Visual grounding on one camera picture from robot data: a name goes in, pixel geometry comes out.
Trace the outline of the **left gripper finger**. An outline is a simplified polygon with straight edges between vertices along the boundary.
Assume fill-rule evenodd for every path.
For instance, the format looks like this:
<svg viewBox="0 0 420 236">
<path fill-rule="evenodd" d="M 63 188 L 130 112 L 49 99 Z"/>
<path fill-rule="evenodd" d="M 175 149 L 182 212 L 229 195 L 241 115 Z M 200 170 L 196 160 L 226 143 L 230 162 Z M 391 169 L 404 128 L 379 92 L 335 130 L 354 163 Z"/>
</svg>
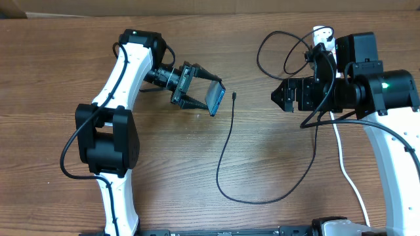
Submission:
<svg viewBox="0 0 420 236">
<path fill-rule="evenodd" d="M 213 75 L 212 73 L 208 72 L 206 69 L 201 67 L 199 64 L 194 64 L 193 67 L 196 69 L 194 72 L 194 77 L 201 78 L 201 79 L 207 79 L 210 81 L 217 81 L 221 82 L 222 79 L 216 75 Z"/>
<path fill-rule="evenodd" d="M 181 109 L 208 109 L 206 104 L 188 95 L 182 95 L 178 104 Z"/>
</svg>

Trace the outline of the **blue Galaxy smartphone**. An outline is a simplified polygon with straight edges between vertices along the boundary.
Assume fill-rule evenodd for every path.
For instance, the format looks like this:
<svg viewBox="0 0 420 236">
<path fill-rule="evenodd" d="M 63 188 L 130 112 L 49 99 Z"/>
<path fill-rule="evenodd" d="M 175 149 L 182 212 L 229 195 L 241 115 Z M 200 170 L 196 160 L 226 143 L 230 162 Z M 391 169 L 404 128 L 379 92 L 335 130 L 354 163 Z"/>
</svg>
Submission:
<svg viewBox="0 0 420 236">
<path fill-rule="evenodd" d="M 221 104 L 226 89 L 219 81 L 212 81 L 205 96 L 205 102 L 210 116 L 214 117 Z"/>
</svg>

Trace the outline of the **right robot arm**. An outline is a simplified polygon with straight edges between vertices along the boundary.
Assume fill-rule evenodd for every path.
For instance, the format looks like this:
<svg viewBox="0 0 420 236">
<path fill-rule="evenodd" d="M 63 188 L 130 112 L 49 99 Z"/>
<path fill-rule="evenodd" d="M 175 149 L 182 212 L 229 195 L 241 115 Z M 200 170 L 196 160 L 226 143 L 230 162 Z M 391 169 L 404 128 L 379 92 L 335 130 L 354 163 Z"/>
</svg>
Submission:
<svg viewBox="0 0 420 236">
<path fill-rule="evenodd" d="M 305 58 L 314 75 L 285 79 L 271 99 L 284 111 L 339 112 L 339 124 L 362 125 L 375 154 L 386 206 L 386 226 L 374 229 L 345 218 L 317 219 L 313 235 L 419 234 L 419 95 L 410 72 L 385 71 L 372 32 L 316 43 Z"/>
</svg>

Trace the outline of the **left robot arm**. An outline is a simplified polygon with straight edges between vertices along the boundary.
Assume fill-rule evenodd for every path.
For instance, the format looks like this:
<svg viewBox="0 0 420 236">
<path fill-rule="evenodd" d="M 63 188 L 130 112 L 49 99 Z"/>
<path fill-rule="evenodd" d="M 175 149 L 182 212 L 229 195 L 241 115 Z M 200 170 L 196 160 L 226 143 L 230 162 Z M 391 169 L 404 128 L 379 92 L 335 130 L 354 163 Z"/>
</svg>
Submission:
<svg viewBox="0 0 420 236">
<path fill-rule="evenodd" d="M 171 103 L 182 109 L 206 109 L 210 116 L 216 115 L 226 91 L 221 78 L 199 64 L 164 64 L 169 48 L 160 33 L 126 29 L 113 45 L 117 60 L 104 88 L 75 111 L 79 156 L 102 194 L 103 235 L 140 233 L 131 177 L 140 152 L 132 110 L 142 83 L 171 91 Z"/>
</svg>

